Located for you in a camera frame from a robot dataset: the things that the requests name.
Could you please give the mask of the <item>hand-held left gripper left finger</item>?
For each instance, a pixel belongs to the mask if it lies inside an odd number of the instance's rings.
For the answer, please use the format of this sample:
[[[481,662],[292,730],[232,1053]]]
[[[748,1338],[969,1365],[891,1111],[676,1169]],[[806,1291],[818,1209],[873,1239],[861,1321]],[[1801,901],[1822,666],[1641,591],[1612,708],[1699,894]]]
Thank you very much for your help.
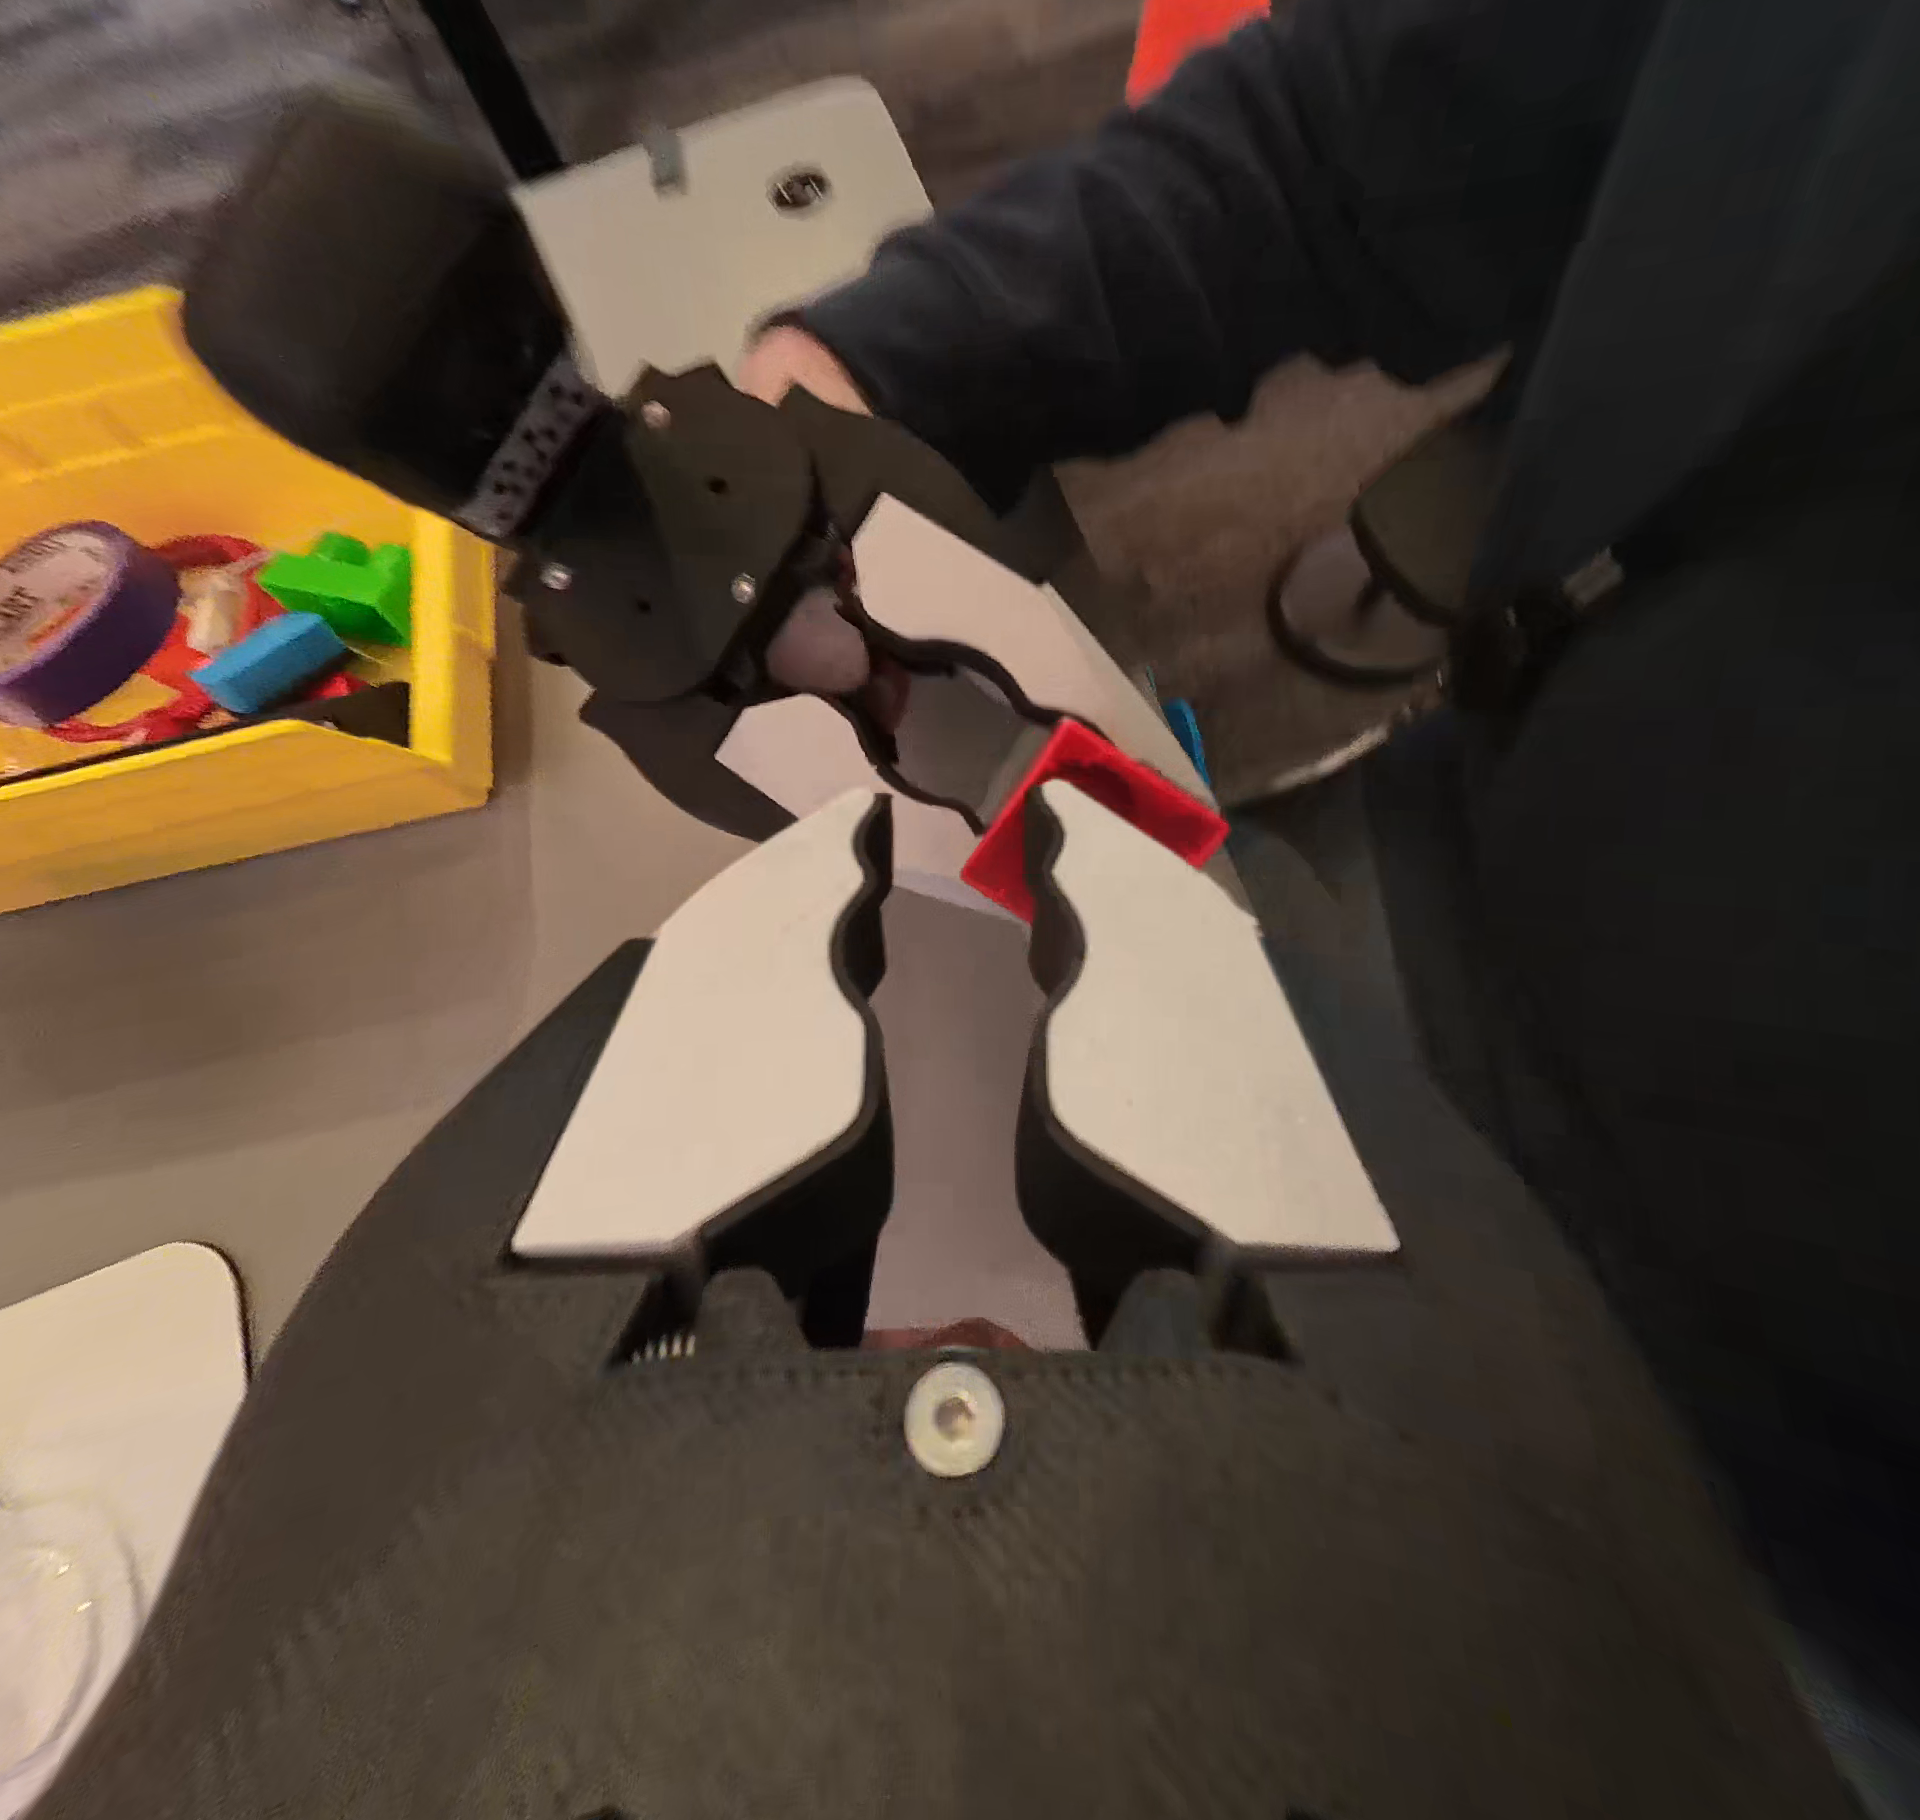
[[[861,1338],[895,1204],[891,887],[895,801],[861,786],[699,887],[644,946],[513,1255],[765,1272],[806,1338]]]

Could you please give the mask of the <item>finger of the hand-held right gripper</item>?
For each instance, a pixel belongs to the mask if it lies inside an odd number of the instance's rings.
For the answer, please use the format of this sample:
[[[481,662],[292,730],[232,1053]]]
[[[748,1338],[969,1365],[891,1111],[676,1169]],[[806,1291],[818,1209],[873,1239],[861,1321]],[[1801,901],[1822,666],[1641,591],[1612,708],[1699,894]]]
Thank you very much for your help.
[[[884,496],[831,570],[831,608],[873,673],[901,673],[895,730],[845,699],[829,730],[829,796],[901,800],[993,822],[1062,722],[1194,800],[1194,764],[1144,684],[1055,596]]]
[[[869,699],[781,695],[737,719],[717,763],[796,818],[873,786],[895,800],[899,851],[969,851],[1019,744],[1021,719],[989,681],[905,673],[891,730]]]

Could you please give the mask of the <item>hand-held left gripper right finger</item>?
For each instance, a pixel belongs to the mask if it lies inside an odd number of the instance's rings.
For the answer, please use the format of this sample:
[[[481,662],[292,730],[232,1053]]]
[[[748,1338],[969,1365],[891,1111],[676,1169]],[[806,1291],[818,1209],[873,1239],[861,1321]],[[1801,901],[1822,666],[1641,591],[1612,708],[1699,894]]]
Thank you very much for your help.
[[[1261,923],[1071,782],[1027,806],[1040,1020],[1019,1209],[1084,1332],[1145,1276],[1253,1282],[1402,1255]]]

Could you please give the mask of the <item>red toy block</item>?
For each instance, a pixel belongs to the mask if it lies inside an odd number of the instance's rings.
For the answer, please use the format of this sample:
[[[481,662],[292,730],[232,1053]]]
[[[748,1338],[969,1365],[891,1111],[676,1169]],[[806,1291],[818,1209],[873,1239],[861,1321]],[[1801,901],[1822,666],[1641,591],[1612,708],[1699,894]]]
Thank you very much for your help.
[[[1133,823],[1189,869],[1212,862],[1227,841],[1227,822],[1187,796],[1177,782],[1112,749],[1084,722],[1040,730],[1032,751],[1011,754],[1011,777],[984,791],[984,822],[961,866],[961,882],[1011,920],[1032,915],[1027,879],[1027,801],[1044,783],[1071,783],[1096,800],[1120,823]]]

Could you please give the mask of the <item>person's right forearm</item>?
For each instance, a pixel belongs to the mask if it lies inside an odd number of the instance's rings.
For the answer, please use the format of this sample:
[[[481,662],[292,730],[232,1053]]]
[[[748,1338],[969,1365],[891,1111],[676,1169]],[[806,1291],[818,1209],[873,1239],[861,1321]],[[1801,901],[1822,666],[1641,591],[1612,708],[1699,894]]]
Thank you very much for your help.
[[[997,512],[1299,354],[1529,359],[1641,47],[1644,0],[1295,0],[784,326]]]

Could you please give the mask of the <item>person's right hand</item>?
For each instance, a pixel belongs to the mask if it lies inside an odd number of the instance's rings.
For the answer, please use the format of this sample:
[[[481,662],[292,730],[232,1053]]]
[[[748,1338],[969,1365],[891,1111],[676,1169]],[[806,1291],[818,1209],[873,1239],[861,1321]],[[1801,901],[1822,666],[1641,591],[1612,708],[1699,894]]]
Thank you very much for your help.
[[[740,354],[737,390],[781,408],[789,392],[806,392],[834,409],[869,413],[844,363],[796,324],[765,326]],[[899,719],[899,681],[844,613],[844,596],[809,585],[765,649],[765,673],[781,690],[818,691],[853,705],[877,725]]]

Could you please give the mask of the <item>green toy block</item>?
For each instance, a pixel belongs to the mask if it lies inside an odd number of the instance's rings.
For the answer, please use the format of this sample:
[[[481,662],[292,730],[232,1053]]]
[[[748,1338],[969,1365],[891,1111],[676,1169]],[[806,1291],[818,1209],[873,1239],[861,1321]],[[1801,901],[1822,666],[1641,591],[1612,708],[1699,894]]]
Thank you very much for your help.
[[[320,616],[339,641],[406,649],[412,641],[412,555],[321,531],[304,555],[279,550],[254,585],[287,613]]]

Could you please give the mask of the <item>blue toy block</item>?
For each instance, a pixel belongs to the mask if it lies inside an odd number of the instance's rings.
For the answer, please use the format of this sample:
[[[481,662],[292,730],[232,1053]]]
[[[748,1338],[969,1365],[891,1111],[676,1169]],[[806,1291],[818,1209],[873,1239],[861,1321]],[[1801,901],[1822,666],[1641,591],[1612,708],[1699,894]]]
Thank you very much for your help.
[[[321,616],[281,613],[189,669],[189,684],[234,719],[259,719],[361,658]]]

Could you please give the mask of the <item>person's dark clothing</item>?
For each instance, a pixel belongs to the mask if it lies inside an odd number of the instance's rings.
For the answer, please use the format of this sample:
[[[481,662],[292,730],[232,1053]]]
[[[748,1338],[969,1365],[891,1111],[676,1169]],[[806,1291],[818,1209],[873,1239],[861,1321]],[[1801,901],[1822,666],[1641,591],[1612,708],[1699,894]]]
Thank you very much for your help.
[[[1299,0],[1292,352],[1485,354],[1381,882],[1843,1697],[1915,1725],[1915,0]]]

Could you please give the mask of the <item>yellow plastic bin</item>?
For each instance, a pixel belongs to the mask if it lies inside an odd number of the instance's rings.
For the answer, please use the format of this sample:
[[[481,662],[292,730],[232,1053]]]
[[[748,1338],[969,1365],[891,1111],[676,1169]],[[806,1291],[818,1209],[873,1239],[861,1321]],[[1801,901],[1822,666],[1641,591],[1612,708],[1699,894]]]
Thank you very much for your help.
[[[62,732],[3,725],[3,912],[152,882],[232,862],[475,810],[491,800],[494,561],[481,540],[321,464],[234,408],[179,329],[173,290],[136,290],[3,324],[3,550],[103,520],[175,566],[201,592],[217,570],[250,606],[211,596],[206,622],[265,618],[265,555],[321,531],[412,555],[412,641],[351,646],[326,691],[412,684],[412,744],[298,725],[274,708],[199,722],[175,712],[186,622],[156,673],[123,681]]]

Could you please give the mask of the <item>purple tape roll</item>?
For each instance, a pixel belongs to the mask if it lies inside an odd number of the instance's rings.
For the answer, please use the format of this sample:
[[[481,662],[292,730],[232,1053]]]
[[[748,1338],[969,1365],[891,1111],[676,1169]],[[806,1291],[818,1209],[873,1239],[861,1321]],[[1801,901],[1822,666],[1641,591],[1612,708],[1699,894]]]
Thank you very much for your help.
[[[111,699],[163,646],[179,575],[103,520],[37,531],[3,555],[3,725],[53,730]]]

